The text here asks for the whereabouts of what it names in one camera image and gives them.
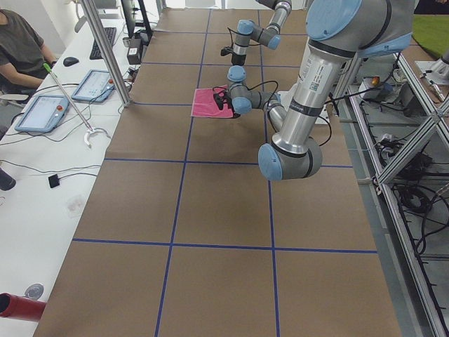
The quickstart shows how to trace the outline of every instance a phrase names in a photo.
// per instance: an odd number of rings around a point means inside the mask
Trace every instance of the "keyboard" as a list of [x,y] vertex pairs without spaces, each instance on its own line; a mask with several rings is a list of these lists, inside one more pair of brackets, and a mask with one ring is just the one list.
[[[115,27],[105,27],[105,33],[109,44],[112,46],[114,44],[115,34],[117,33],[117,28]],[[100,47],[98,47],[97,41],[93,41],[91,55],[89,59],[91,60],[99,60],[103,58],[101,56]]]

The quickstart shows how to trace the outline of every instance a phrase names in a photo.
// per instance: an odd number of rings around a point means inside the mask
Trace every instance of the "gray t-shirt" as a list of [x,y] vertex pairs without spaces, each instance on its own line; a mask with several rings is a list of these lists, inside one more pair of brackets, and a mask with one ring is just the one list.
[[45,78],[43,39],[22,16],[0,11],[8,18],[8,24],[0,25],[0,65],[11,63],[19,73]]

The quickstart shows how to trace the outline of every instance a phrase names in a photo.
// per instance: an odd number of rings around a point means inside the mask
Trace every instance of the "orange light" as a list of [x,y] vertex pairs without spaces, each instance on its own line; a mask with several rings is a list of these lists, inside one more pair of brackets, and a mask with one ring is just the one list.
[[373,77],[373,80],[371,81],[371,84],[372,84],[373,86],[378,86],[379,83],[380,83],[380,77],[378,77],[378,76]]

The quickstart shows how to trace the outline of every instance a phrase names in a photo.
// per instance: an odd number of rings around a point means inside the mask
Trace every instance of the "green surface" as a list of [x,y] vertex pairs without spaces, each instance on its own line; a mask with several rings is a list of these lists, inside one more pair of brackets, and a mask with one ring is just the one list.
[[449,15],[415,15],[413,38],[435,59],[449,49]]

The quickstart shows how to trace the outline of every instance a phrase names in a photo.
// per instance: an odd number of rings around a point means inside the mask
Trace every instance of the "computer mouse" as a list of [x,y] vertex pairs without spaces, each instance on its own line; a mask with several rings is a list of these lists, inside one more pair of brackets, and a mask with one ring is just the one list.
[[77,58],[74,58],[73,56],[69,56],[68,58],[65,58],[62,63],[66,67],[70,67],[71,65],[74,65],[78,62],[79,62],[79,60]]

